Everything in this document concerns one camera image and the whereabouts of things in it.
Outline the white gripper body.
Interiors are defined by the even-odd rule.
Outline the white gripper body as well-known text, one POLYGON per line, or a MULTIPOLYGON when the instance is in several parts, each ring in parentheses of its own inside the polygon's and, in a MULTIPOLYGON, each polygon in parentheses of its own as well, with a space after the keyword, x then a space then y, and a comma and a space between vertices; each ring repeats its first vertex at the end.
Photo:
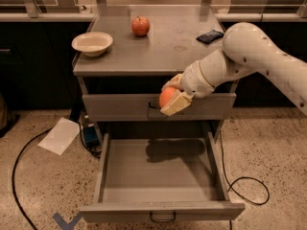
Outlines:
POLYGON ((204 65, 196 60, 185 68, 181 76, 181 87, 194 98, 204 98, 214 91, 214 87, 208 82, 203 73, 204 65))

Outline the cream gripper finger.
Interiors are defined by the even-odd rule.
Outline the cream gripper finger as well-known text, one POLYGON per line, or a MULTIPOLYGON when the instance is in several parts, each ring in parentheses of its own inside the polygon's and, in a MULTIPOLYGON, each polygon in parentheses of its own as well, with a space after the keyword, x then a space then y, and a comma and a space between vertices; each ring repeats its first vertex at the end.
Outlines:
POLYGON ((174 87, 178 90, 182 90, 181 79, 182 79, 181 74, 175 75, 162 86, 161 90, 164 90, 168 87, 174 87))
POLYGON ((162 114, 172 116, 188 107, 192 102, 192 98, 185 92, 176 91, 172 99, 164 106, 160 107, 162 114))

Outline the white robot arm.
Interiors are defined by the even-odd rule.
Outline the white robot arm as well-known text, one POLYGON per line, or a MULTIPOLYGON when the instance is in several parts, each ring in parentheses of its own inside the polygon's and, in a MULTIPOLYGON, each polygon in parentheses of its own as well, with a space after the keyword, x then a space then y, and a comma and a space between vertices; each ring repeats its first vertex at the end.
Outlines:
POLYGON ((307 63, 279 49, 260 28, 241 22, 226 30, 222 47, 191 63, 162 87, 160 111, 172 116, 214 92, 217 86, 253 73, 269 80, 307 115, 307 63))

